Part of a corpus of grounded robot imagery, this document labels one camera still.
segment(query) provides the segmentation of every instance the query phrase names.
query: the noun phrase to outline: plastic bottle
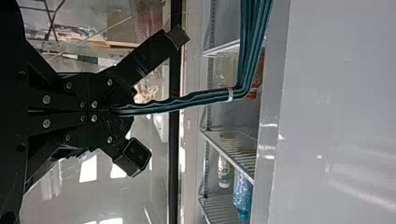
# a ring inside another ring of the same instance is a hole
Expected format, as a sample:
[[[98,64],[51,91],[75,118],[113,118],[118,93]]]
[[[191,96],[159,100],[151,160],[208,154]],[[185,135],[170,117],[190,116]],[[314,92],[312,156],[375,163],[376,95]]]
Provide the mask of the plastic bottle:
[[[219,156],[218,180],[219,186],[223,189],[231,186],[231,165],[222,156]]]
[[[253,185],[238,171],[235,170],[233,181],[233,205],[238,210],[240,221],[246,222],[250,219],[251,197]]]

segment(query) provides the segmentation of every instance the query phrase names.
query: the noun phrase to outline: bolt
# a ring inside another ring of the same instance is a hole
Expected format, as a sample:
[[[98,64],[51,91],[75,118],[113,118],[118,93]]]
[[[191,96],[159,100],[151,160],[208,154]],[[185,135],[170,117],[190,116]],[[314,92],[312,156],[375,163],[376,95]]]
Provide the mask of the bolt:
[[[24,143],[21,143],[17,146],[17,151],[23,152],[26,149],[26,145]]]
[[[66,135],[66,137],[64,138],[64,140],[66,140],[66,142],[70,142],[70,140],[72,140],[72,135],[70,135],[69,133]]]
[[[96,101],[93,101],[91,106],[93,109],[95,109],[96,107],[98,107],[98,103]]]
[[[93,123],[95,123],[97,120],[98,120],[98,117],[97,117],[96,115],[92,115],[91,121],[92,121]]]
[[[48,129],[50,127],[50,120],[49,119],[44,119],[43,121],[43,127],[45,129]]]
[[[107,142],[108,142],[109,144],[111,144],[111,143],[113,142],[113,137],[112,137],[112,136],[109,136],[109,137],[107,138]]]
[[[67,83],[66,83],[66,88],[67,88],[68,90],[72,89],[72,87],[73,87],[73,83],[72,83],[72,82],[67,82]]]
[[[43,103],[44,103],[44,105],[49,105],[50,104],[50,96],[49,95],[45,95],[43,97]]]
[[[17,74],[18,79],[20,80],[25,80],[26,79],[26,73],[24,71],[19,71]]]

